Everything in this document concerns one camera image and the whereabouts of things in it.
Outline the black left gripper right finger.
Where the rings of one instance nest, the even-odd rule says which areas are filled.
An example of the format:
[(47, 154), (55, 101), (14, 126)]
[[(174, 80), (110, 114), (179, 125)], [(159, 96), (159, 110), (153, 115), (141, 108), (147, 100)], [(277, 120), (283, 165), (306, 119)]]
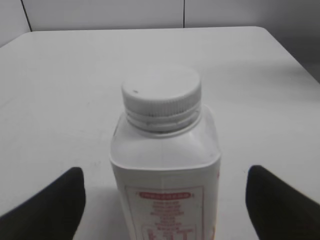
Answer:
[(248, 171), (245, 204), (260, 240), (320, 238), (320, 205), (261, 165)]

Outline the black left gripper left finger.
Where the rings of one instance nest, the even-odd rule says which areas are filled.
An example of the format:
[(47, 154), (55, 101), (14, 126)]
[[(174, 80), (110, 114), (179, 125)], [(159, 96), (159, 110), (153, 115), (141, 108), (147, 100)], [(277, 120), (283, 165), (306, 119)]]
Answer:
[(2, 240), (71, 240), (86, 206), (84, 173), (72, 167), (0, 217)]

